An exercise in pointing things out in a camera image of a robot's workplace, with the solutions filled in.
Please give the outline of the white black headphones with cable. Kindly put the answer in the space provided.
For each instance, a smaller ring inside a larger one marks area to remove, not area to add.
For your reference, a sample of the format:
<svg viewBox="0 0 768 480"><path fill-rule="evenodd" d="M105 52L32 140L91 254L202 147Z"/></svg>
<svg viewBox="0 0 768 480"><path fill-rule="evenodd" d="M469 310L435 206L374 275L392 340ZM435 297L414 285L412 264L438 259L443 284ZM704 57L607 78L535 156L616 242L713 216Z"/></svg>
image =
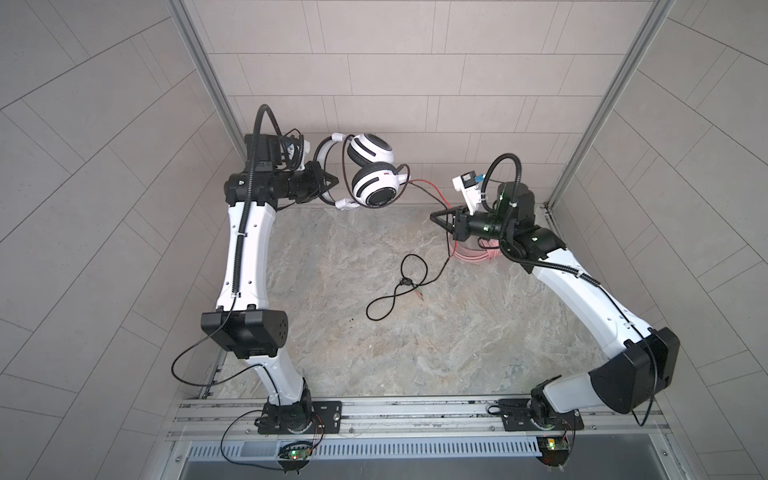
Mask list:
<svg viewBox="0 0 768 480"><path fill-rule="evenodd" d="M335 145L341 145L341 165L343 185L351 198L334 200L330 190L321 194L324 203L335 206L338 210L350 210L356 208L382 209L392 205L407 189L414 186L425 193L431 192L424 189L420 183L429 184L438 194L431 195L444 208L450 208L449 202L444 198L440 190L431 182L414 179L411 169L407 164L395 165L393 148L382 138L372 133L345 135L333 133L323 139L315 153L313 161L321 164L323 171L326 169L327 158ZM352 176L351 181L346 172L346 161L351 160L359 167ZM387 318L394 310L399 297L411 292L416 292L423 299L422 287L437 281L445 270L449 260L457 253L457 242L451 241L446 234L447 258L438 273L431 280L427 280L429 267L422 257L417 254L407 254L400 263L400 280L394 287L393 293L373 299L366 306L365 315L369 321L378 322ZM418 260L423 267L423 276L420 280L413 280L405 273L405 263L409 259ZM380 317L374 317L370 313L371 307L384 300L391 300L389 310Z"/></svg>

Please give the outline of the pink headphones with cable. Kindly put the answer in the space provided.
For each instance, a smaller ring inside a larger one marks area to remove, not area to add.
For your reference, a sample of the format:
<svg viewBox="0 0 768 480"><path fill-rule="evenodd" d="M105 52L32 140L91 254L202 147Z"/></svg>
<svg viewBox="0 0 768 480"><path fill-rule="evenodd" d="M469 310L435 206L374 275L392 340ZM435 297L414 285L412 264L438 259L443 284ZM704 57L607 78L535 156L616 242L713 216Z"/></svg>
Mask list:
<svg viewBox="0 0 768 480"><path fill-rule="evenodd" d="M501 251L497 240L478 239L475 248L457 242L452 256L466 263L481 263L500 257Z"/></svg>

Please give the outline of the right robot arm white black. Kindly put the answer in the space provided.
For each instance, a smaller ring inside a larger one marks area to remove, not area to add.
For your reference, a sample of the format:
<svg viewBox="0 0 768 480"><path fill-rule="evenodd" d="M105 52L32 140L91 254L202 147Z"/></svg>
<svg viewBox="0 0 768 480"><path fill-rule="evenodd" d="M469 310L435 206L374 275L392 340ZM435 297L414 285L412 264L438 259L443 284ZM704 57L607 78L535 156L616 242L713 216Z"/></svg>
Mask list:
<svg viewBox="0 0 768 480"><path fill-rule="evenodd" d="M657 330L615 299L577 261L565 242L535 221L535 196L521 181L513 153L497 157L484 175L454 178L464 205L431 214L457 242L494 240L501 255L545 284L577 316L608 360L586 373L546 380L530 393L528 410L539 429L582 408L606 406L620 414L652 408L673 379L680 340Z"/></svg>

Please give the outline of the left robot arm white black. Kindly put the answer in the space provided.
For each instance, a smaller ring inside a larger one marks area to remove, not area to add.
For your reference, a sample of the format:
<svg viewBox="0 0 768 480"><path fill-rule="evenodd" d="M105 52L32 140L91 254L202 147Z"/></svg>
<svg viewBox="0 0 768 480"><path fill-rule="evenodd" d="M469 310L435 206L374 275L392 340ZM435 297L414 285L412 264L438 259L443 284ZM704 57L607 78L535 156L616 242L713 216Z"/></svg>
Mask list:
<svg viewBox="0 0 768 480"><path fill-rule="evenodd" d="M244 141L244 170L224 185L229 221L225 278L215 309L201 316L201 328L206 338L259 375L268 394L255 422L259 433L323 431L328 413L314 407L307 381L284 348L288 316L268 306L267 255L280 200L291 206L311 202L339 180L305 159L308 142L301 134L283 134L266 104Z"/></svg>

